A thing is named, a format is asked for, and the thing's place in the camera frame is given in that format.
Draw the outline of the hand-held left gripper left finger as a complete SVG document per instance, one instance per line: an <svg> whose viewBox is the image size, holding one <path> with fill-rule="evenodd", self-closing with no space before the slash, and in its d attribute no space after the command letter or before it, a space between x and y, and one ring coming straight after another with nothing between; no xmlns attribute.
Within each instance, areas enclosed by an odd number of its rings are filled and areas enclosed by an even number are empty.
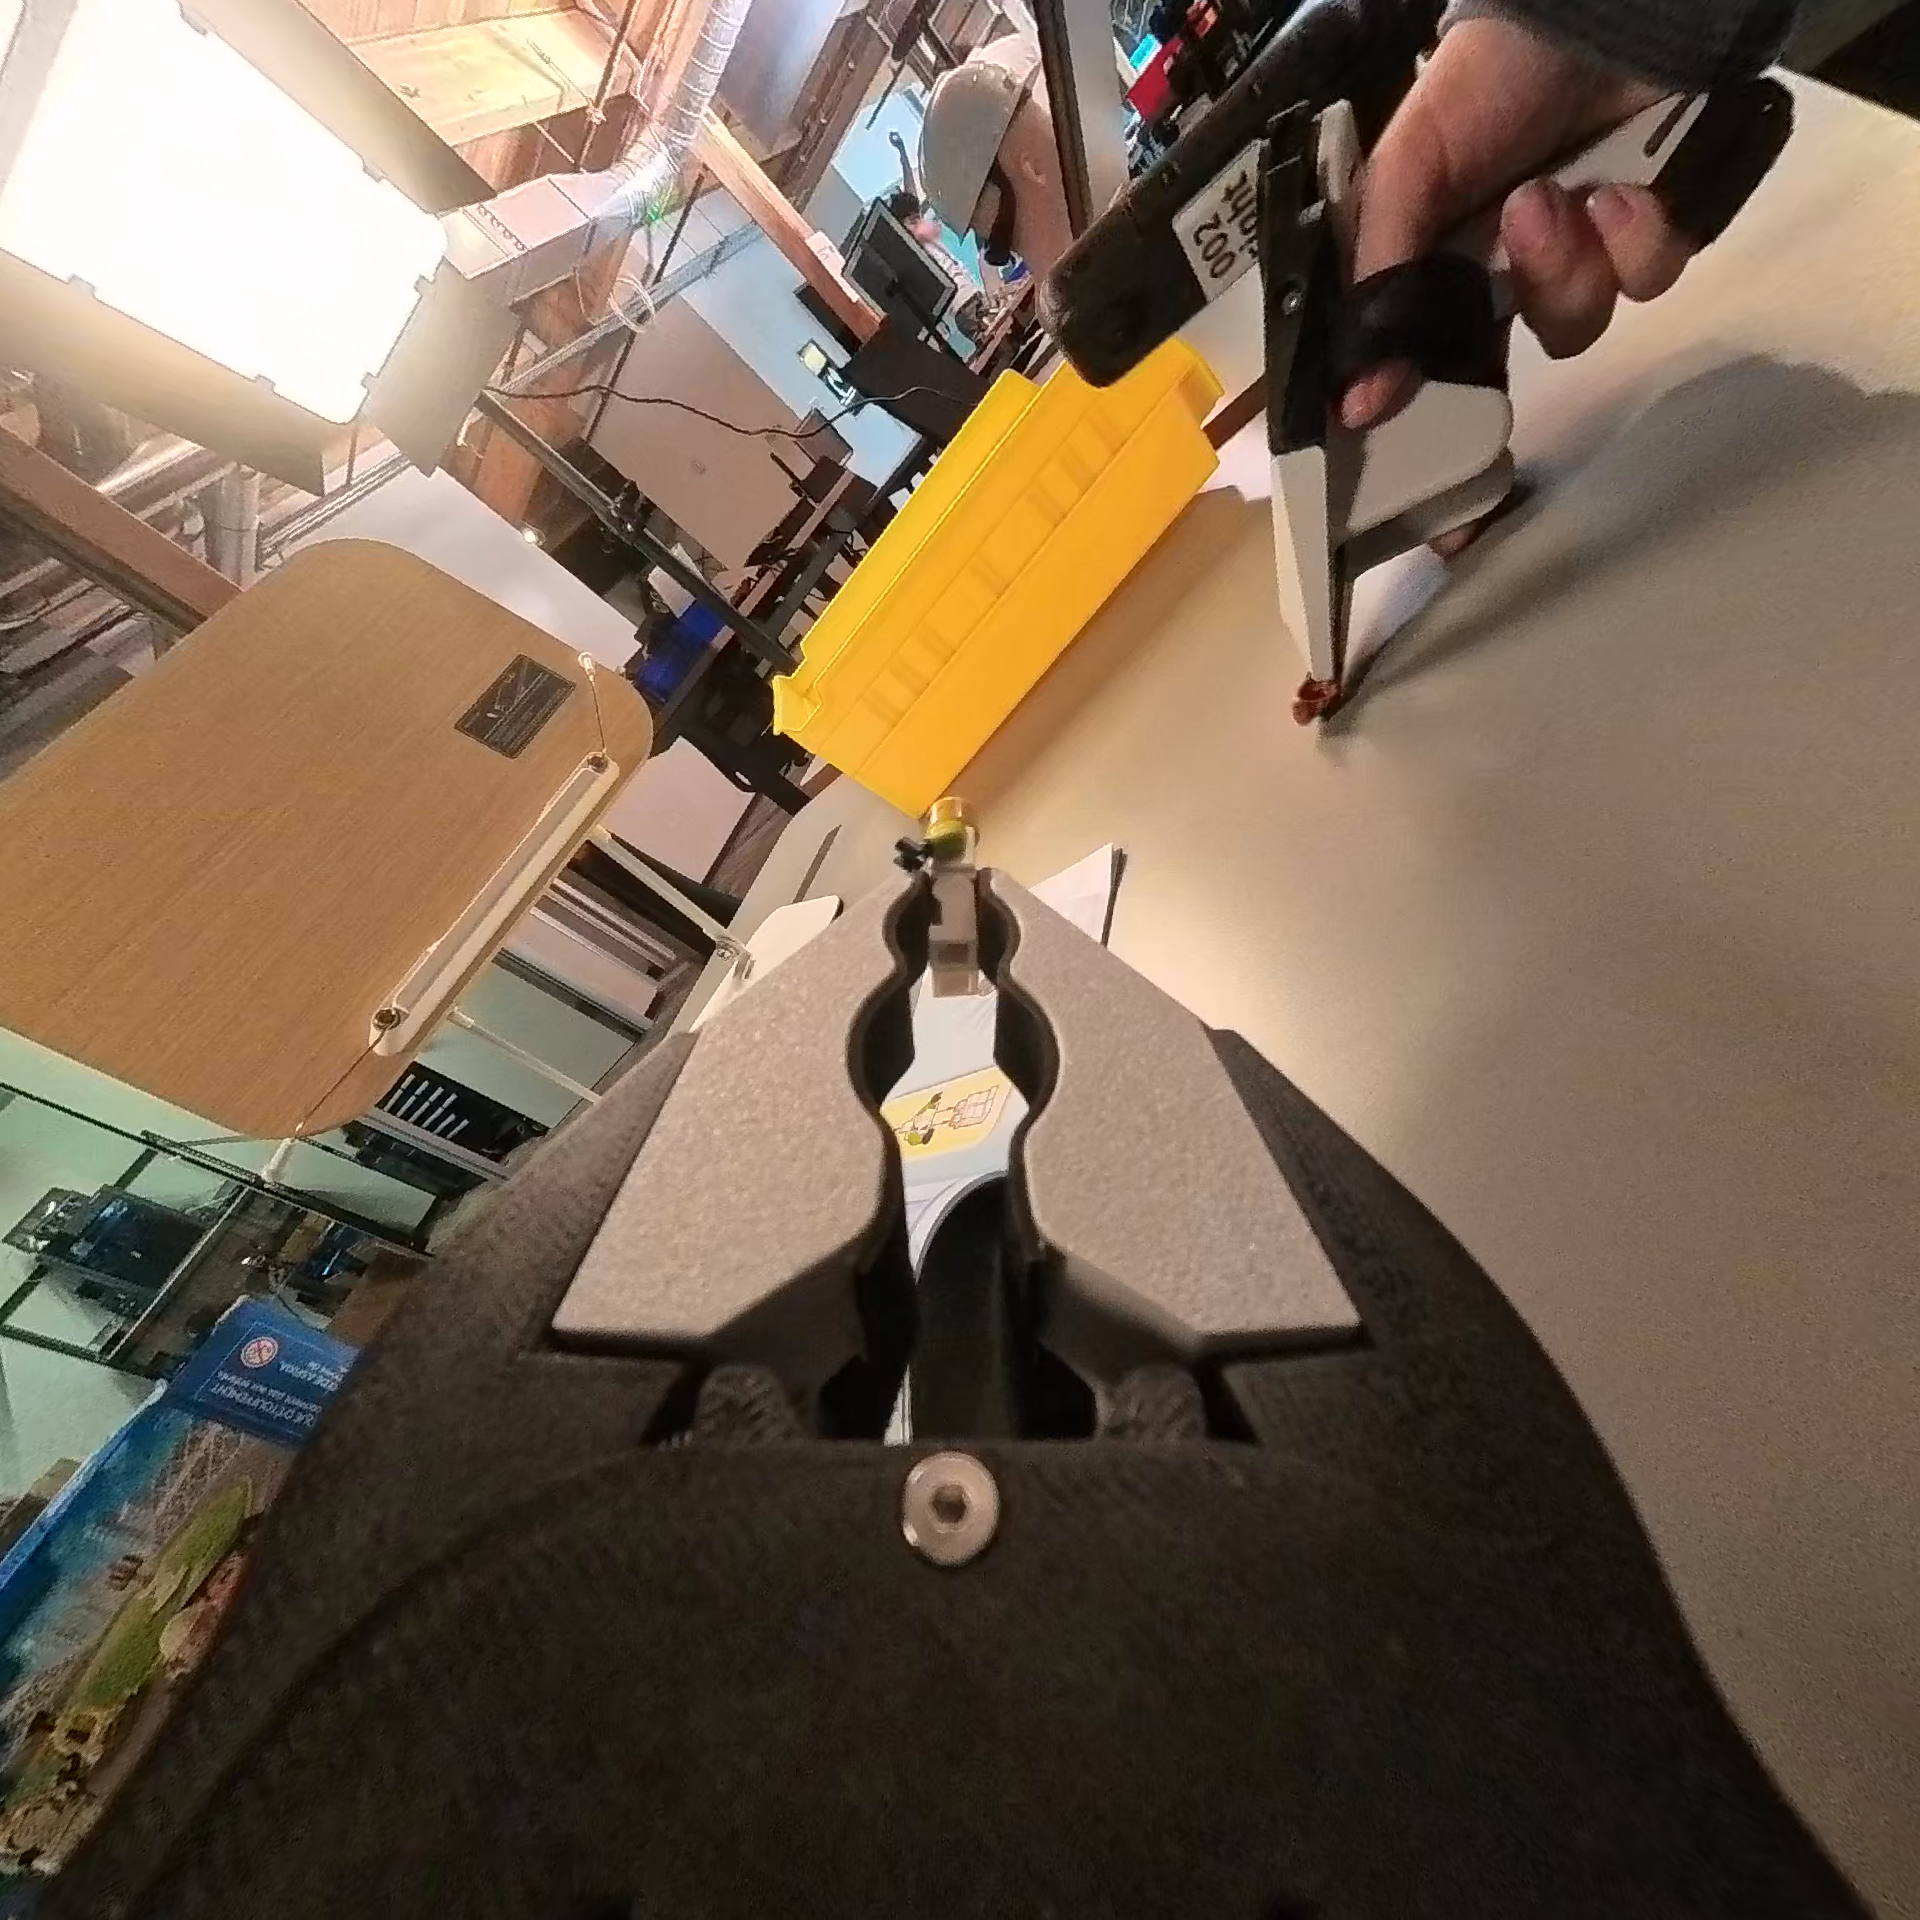
<svg viewBox="0 0 1920 1920"><path fill-rule="evenodd" d="M559 1344L900 1372L915 1283L879 1102L924 962L925 878L894 874L702 1019L553 1313Z"/></svg>

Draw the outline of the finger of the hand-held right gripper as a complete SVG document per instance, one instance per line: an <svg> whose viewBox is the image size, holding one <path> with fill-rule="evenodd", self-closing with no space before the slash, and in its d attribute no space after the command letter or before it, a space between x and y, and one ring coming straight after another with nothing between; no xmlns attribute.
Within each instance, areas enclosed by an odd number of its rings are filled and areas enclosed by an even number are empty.
<svg viewBox="0 0 1920 1920"><path fill-rule="evenodd" d="M1335 542L1327 518L1327 454L1292 448L1270 454L1268 508L1280 614L1299 642L1310 688L1337 685Z"/></svg>
<svg viewBox="0 0 1920 1920"><path fill-rule="evenodd" d="M1480 521L1473 518L1357 577L1348 597L1342 693L1360 690L1387 642L1452 582L1478 537Z"/></svg>

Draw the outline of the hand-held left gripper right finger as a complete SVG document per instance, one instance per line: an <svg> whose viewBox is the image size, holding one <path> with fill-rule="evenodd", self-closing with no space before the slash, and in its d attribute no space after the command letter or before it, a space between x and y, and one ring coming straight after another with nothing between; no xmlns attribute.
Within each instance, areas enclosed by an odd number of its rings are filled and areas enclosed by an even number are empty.
<svg viewBox="0 0 1920 1920"><path fill-rule="evenodd" d="M1072 1369L1212 1369L1352 1341L1352 1298L1212 1030L1019 883L979 894L1039 1344Z"/></svg>

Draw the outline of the lego instruction booklet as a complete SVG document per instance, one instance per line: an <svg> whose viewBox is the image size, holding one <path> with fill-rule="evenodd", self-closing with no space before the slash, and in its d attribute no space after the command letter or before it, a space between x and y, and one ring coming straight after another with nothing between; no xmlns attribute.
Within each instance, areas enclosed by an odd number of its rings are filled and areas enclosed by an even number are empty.
<svg viewBox="0 0 1920 1920"><path fill-rule="evenodd" d="M1027 1102L996 1066L996 993L934 998L917 988L915 1059L881 1102L902 1171L905 1246L920 1266L931 1242L965 1198L1009 1165Z"/></svg>

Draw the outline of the yellow plastic bin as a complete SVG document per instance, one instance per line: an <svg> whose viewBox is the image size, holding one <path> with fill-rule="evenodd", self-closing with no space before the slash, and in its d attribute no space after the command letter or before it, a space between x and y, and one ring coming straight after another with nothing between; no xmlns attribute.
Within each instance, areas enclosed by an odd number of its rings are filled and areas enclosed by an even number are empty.
<svg viewBox="0 0 1920 1920"><path fill-rule="evenodd" d="M1181 341L1109 389L1001 373L773 681L773 728L900 813L959 776L1215 472Z"/></svg>

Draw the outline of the white lego minifigure legs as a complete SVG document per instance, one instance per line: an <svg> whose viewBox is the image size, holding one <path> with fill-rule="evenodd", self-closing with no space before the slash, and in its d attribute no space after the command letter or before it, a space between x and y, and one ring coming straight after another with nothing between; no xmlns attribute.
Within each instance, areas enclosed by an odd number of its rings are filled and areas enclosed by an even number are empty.
<svg viewBox="0 0 1920 1920"><path fill-rule="evenodd" d="M967 861L928 869L925 998L956 1001L983 993L975 883Z"/></svg>

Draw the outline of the blue lego box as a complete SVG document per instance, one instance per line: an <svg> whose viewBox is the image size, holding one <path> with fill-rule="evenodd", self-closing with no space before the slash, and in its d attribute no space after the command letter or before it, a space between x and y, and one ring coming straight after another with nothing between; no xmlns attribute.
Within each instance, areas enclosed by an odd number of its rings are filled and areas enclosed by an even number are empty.
<svg viewBox="0 0 1920 1920"><path fill-rule="evenodd" d="M176 1714L358 1347L225 1310L3 1565L5 1914L81 1844Z"/></svg>

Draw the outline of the person's right forearm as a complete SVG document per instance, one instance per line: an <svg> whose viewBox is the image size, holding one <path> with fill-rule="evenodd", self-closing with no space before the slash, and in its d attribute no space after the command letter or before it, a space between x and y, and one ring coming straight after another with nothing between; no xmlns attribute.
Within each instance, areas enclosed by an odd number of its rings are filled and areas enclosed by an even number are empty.
<svg viewBox="0 0 1920 1920"><path fill-rule="evenodd" d="M1796 3L1454 3L1443 29L1499 18L1671 89L1760 76L1785 48Z"/></svg>

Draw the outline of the person's right hand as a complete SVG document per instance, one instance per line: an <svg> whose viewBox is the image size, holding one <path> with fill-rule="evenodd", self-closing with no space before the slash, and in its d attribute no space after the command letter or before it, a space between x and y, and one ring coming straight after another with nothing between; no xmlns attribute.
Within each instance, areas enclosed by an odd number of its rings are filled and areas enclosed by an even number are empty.
<svg viewBox="0 0 1920 1920"><path fill-rule="evenodd" d="M1356 178L1351 278L1425 256L1489 208L1520 323L1552 360L1593 348L1620 302L1669 293L1693 248L1647 189L1580 197L1547 172L1671 86L1521 17L1457 17Z"/></svg>

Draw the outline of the black tool cabinet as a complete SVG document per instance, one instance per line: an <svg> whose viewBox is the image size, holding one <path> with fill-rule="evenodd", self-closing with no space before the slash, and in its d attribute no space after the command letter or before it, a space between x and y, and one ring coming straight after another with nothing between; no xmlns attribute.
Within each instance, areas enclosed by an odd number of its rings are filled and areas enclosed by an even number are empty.
<svg viewBox="0 0 1920 1920"><path fill-rule="evenodd" d="M452 1192L493 1185L544 1126L431 1066L408 1064L387 1096L343 1126L363 1163L395 1162Z"/></svg>

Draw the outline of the wooden book stand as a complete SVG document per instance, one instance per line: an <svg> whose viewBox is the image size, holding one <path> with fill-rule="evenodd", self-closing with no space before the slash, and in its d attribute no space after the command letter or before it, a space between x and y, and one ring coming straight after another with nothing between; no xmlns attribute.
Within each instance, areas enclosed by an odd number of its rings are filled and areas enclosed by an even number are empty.
<svg viewBox="0 0 1920 1920"><path fill-rule="evenodd" d="M228 1137L358 1121L653 720L399 547L312 544L5 780L5 1034Z"/></svg>

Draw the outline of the metal shelving rack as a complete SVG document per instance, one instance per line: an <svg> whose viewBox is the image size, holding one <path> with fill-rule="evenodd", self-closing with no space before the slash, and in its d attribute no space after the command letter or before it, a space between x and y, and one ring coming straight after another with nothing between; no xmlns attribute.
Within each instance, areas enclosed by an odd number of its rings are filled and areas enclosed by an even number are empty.
<svg viewBox="0 0 1920 1920"><path fill-rule="evenodd" d="M196 1256L217 1213L123 1186L45 1192L5 1228L5 1338L108 1361Z"/></svg>

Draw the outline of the bright rectangular light panel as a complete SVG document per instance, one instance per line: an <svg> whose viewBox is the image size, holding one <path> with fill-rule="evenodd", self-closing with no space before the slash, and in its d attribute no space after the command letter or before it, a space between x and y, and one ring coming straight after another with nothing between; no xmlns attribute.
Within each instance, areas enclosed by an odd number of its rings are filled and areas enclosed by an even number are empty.
<svg viewBox="0 0 1920 1920"><path fill-rule="evenodd" d="M5 362L318 494L430 474L515 337L473 172L302 4L3 8Z"/></svg>

